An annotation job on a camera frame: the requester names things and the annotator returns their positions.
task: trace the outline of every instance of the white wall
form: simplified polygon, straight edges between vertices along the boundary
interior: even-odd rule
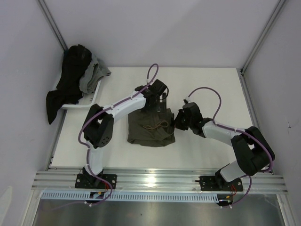
[[[3,225],[16,226],[57,127],[45,101],[62,50],[35,0],[2,0],[0,15],[0,196],[13,187]]]
[[[278,0],[47,0],[68,46],[109,66],[241,68]]]
[[[264,135],[301,215],[301,1],[289,0],[246,80]]]

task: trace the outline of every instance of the black garment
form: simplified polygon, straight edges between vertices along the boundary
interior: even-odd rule
[[[63,59],[62,76],[46,97],[48,122],[56,118],[57,111],[64,104],[76,104],[83,97],[79,89],[79,80],[91,62],[91,52],[82,45],[71,46]]]
[[[128,114],[128,138],[131,144],[149,147],[164,147],[175,142],[174,114],[168,108],[165,112],[136,110]]]

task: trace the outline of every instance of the gray garment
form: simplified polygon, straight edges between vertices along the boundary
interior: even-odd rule
[[[80,78],[79,89],[85,94],[93,93],[97,83],[103,76],[111,75],[110,70],[105,65],[104,61],[97,58],[92,53],[92,60],[85,71],[85,74]]]
[[[134,111],[128,115],[128,138],[131,144],[140,144],[149,147],[164,147],[175,142],[174,127],[171,121],[174,114],[170,108],[166,112],[141,112]],[[162,121],[166,121],[168,126],[157,127],[156,129],[147,130],[144,127],[156,127]]]

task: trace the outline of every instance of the clothing pile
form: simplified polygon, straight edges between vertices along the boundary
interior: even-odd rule
[[[65,52],[62,75],[56,90],[46,97],[48,122],[56,118],[57,111],[64,104],[77,104],[84,94],[95,91],[103,76],[111,74],[105,63],[82,45],[71,46]]]
[[[175,142],[174,114],[170,108],[163,112],[136,110],[128,115],[128,138],[131,144],[164,147]]]

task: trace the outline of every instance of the cable clip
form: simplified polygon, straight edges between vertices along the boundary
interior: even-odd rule
[[[185,97],[184,103],[188,104],[189,102],[190,102],[190,97],[189,96]]]

